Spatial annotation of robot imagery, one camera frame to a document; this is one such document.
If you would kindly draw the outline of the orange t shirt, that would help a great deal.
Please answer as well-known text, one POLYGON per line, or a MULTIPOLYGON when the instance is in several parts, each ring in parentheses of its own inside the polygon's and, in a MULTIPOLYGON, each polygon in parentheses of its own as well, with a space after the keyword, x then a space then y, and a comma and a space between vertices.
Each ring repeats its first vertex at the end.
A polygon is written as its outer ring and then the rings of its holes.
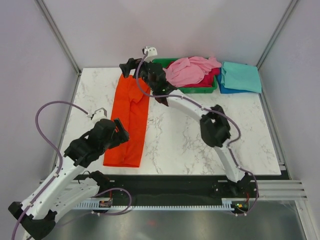
POLYGON ((119 77, 115 90, 111 119, 119 119, 129 133, 129 140, 108 149, 104 154, 105 167, 138 168, 141 163, 149 112, 150 88, 139 78, 119 77))

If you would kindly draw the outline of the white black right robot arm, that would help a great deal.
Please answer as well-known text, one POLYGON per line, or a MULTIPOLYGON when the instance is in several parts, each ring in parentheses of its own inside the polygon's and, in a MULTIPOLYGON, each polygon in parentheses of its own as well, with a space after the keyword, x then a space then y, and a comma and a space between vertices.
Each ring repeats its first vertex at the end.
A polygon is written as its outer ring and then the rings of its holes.
POLYGON ((160 63, 145 62, 142 58, 130 58, 119 67, 125 78, 129 77, 132 70, 134 70, 134 78, 142 78, 152 91, 152 95, 144 92, 146 96, 155 98, 160 104, 183 112, 199 123, 201 139, 216 151, 222 162, 230 193, 235 197, 242 196, 247 191, 250 177, 248 172, 238 164, 230 148, 230 144, 233 143, 230 140, 230 123, 234 124, 237 130, 239 127, 225 115, 223 108, 218 104, 206 108, 186 96, 167 81, 165 71, 160 63))

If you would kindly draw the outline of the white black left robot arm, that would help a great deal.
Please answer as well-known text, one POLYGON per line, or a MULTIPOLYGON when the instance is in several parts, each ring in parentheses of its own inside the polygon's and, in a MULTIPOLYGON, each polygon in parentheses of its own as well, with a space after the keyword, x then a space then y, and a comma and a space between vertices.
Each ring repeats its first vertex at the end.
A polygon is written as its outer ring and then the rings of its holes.
POLYGON ((66 194, 63 190, 106 150, 129 140, 129 133, 116 118, 100 119, 94 127, 73 140, 65 150, 57 168, 27 199, 14 201, 8 207, 31 238, 42 240, 56 223, 80 202, 91 197, 104 197, 110 189, 109 179, 96 170, 88 178, 66 194))

